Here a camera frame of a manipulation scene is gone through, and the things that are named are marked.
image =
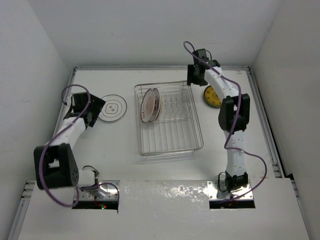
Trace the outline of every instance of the dish rack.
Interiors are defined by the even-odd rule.
[[[161,112],[143,123],[141,104],[148,89],[157,88]],[[195,100],[186,81],[139,84],[134,87],[138,152],[145,158],[192,154],[204,146]]]

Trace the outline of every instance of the yellow plate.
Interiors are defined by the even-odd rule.
[[[220,108],[221,101],[218,97],[216,91],[212,88],[212,86],[208,86],[203,93],[204,100],[211,107]]]

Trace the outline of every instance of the metal dish rack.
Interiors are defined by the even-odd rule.
[[[141,103],[148,89],[157,88],[162,109],[154,122],[143,123]],[[145,158],[192,154],[204,146],[195,100],[186,81],[139,84],[134,87],[138,152]]]

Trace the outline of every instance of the purple cable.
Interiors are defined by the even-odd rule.
[[[113,183],[111,183],[111,182],[102,182],[102,183],[99,183],[99,184],[94,185],[94,186],[81,187],[80,190],[93,190],[93,189],[96,189],[96,188],[98,188],[100,186],[103,186],[103,185],[111,185],[116,189],[116,191],[118,193],[118,201],[117,201],[118,202],[118,209],[117,209],[117,212],[119,213],[120,192],[119,192],[118,187],[116,185],[114,185]]]
[[[82,112],[80,112],[80,114],[72,121],[72,123],[70,123],[70,125],[68,125],[67,127],[65,127],[64,129],[62,129],[60,132],[58,132],[45,146],[44,149],[41,153],[41,157],[40,157],[40,161],[39,161],[39,178],[40,178],[40,182],[42,184],[43,189],[45,190],[45,192],[49,195],[49,197],[55,201],[57,204],[63,206],[63,207],[73,207],[75,205],[78,204],[79,202],[79,189],[78,187],[75,187],[75,191],[76,191],[76,200],[74,203],[72,204],[67,204],[64,203],[62,201],[60,201],[59,199],[57,199],[55,196],[53,196],[53,194],[49,191],[49,188],[47,187],[46,183],[45,183],[45,179],[44,179],[44,172],[43,172],[43,165],[44,165],[44,158],[45,158],[45,154],[50,146],[51,143],[53,143],[54,140],[56,140],[61,134],[63,134],[66,130],[68,130],[87,110],[87,108],[89,107],[90,101],[91,101],[91,95],[88,91],[87,88],[85,88],[82,85],[79,84],[72,84],[69,85],[67,87],[65,87],[62,90],[62,93],[64,93],[66,91],[66,89],[71,88],[71,87],[80,87],[83,88],[86,91],[86,94],[88,95],[88,102],[86,103],[85,107],[83,108]]]
[[[209,65],[208,63],[206,63],[205,61],[203,61],[201,58],[199,58],[199,57],[197,57],[196,55],[194,55],[194,54],[187,48],[186,44],[189,44],[189,45],[192,47],[193,51],[195,51],[195,47],[194,47],[194,46],[192,45],[192,43],[189,42],[189,41],[184,41],[184,42],[183,42],[183,46],[184,46],[185,50],[186,50],[189,54],[191,54],[195,59],[197,59],[198,61],[200,61],[200,62],[203,63],[204,65],[208,66],[208,67],[209,67],[212,71],[214,71],[217,75],[220,75],[220,72],[218,72],[216,69],[214,69],[212,66],[210,66],[210,65]],[[259,186],[261,185],[261,183],[265,180],[265,178],[266,178],[266,176],[267,176],[267,171],[268,171],[268,169],[267,169],[267,164],[266,164],[265,160],[263,160],[262,157],[260,157],[260,156],[258,156],[258,155],[255,155],[255,154],[252,154],[252,153],[249,153],[249,152],[247,152],[247,151],[245,151],[245,150],[243,150],[243,149],[241,149],[241,148],[238,148],[238,147],[227,147],[228,142],[229,142],[229,140],[230,140],[230,138],[231,138],[231,136],[232,136],[232,134],[233,134],[233,132],[234,132],[234,130],[235,130],[235,127],[236,127],[236,123],[237,123],[237,119],[238,119],[239,111],[240,111],[240,106],[241,106],[241,95],[242,95],[242,92],[241,92],[241,87],[240,87],[239,83],[237,83],[236,81],[233,81],[233,80],[231,80],[231,79],[229,79],[229,78],[227,78],[227,77],[225,77],[225,76],[221,76],[221,78],[224,79],[224,80],[226,80],[226,81],[228,81],[228,82],[230,82],[230,83],[235,84],[235,85],[237,86],[238,92],[239,92],[238,103],[237,103],[237,106],[236,106],[236,111],[235,111],[235,115],[234,115],[234,120],[233,120],[233,123],[232,123],[232,126],[231,126],[230,133],[229,133],[228,137],[226,138],[223,147],[224,147],[224,149],[226,149],[226,150],[239,150],[239,151],[243,151],[245,154],[247,154],[247,155],[249,155],[249,156],[256,157],[256,158],[260,159],[260,160],[263,162],[263,165],[264,165],[264,175],[263,175],[262,179],[261,179],[253,188],[251,188],[251,190],[249,190],[248,192],[246,192],[246,193],[244,193],[244,194],[238,195],[238,196],[236,196],[236,197],[234,197],[234,198],[230,198],[230,199],[226,199],[226,200],[221,201],[221,203],[223,203],[223,202],[234,201],[234,200],[236,200],[236,199],[242,198],[244,195],[250,193],[251,191],[255,190],[257,187],[259,187]]]

